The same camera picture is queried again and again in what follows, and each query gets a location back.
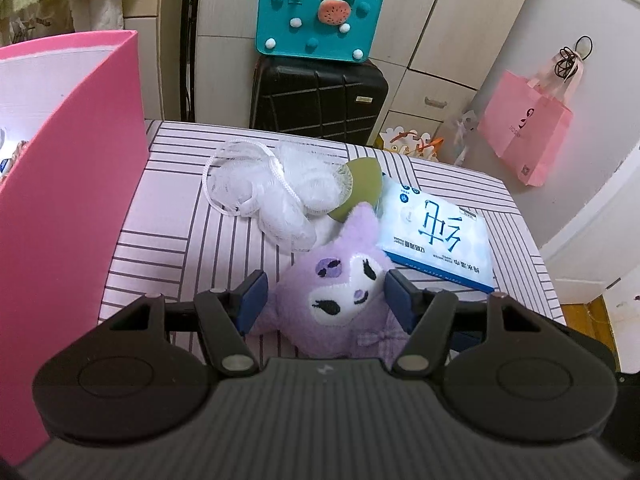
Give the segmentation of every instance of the blue package edge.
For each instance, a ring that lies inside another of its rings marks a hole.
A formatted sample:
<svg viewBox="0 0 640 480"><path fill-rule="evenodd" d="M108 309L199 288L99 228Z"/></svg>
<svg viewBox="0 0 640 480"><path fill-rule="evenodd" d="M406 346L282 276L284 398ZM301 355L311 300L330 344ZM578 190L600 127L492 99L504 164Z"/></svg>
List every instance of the blue package edge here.
<svg viewBox="0 0 640 480"><path fill-rule="evenodd" d="M396 264L401 264L412 269L419 270L420 272L430 274L431 276L436 276L437 278L442 278L443 280L447 280L448 282L468 286L469 288L479 290L480 292L486 292L487 294L491 294L495 290L495 288L493 288L492 286L474 282L473 280L468 280L466 278L462 278L461 276L456 276L455 274L451 274L450 272L446 272L445 270L436 269L435 267L431 267L426 264L420 264L418 262L415 262L414 260L407 258L406 256L400 256L400 254L395 254L390 251L385 251L385 253L389 257L389 259L391 259L391 261L395 262Z"/></svg>

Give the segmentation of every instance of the black suitcase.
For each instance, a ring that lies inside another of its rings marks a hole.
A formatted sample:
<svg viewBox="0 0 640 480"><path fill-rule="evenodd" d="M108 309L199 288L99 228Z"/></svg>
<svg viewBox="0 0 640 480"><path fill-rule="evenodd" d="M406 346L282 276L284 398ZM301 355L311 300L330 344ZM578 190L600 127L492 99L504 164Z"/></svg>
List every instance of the black suitcase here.
<svg viewBox="0 0 640 480"><path fill-rule="evenodd" d="M260 56L251 128L365 145L388 84L372 62Z"/></svg>

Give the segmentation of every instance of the black logo on pink bag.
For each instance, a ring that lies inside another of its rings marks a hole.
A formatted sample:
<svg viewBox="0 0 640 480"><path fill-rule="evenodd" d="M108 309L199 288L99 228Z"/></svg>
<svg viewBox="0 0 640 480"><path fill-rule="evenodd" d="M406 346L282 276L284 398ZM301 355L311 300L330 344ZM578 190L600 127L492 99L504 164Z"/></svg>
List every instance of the black logo on pink bag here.
<svg viewBox="0 0 640 480"><path fill-rule="evenodd" d="M527 124L527 119L529 119L533 115L534 111L535 110L533 108L529 108L529 110L527 110L527 116L524 119L520 119L520 124L518 124L517 128L515 126L509 126L509 130L514 136L520 136L520 130L523 129L525 124Z"/></svg>

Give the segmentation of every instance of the white drawstring cord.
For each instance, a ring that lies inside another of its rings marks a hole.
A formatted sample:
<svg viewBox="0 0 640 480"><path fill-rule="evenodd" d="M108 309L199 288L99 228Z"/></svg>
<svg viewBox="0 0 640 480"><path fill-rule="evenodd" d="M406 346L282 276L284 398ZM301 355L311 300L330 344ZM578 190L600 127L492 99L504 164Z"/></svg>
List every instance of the white drawstring cord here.
<svg viewBox="0 0 640 480"><path fill-rule="evenodd" d="M298 203L300 209L302 211L305 210L305 206L300 200L300 197L293 191L293 188L289 185L287 180L284 177L284 168L282 167L282 163L278 160L278 157L271 151L268 146L265 146L263 143L258 142L257 140L232 140L228 144L241 144L242 142L246 144L252 144L257 146L269 157L269 169L273 176L277 179L279 183L282 184L282 187L293 197L293 199ZM224 209L224 204L213 200L209 193L209 170L213 165L213 162L218 158L217 155L211 155L204 164L204 169L202 170L202 192L204 193L204 197L209 202L209 205L218 211L219 213L227 216L239 216L240 209L236 208L235 211L229 211Z"/></svg>

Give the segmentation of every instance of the plush toy ear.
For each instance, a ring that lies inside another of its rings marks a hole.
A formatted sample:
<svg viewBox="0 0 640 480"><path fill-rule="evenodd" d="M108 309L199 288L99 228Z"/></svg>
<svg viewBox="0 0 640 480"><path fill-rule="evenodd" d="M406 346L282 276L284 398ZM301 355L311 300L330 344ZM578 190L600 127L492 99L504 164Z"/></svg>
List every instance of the plush toy ear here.
<svg viewBox="0 0 640 480"><path fill-rule="evenodd" d="M276 298L273 292L269 292L267 303L249 330L250 335L262 335L275 332L278 329L278 311L276 310Z"/></svg>
<svg viewBox="0 0 640 480"><path fill-rule="evenodd" d="M364 246L374 246L379 236L378 218L368 202L360 202L351 210L340 231L340 238Z"/></svg>

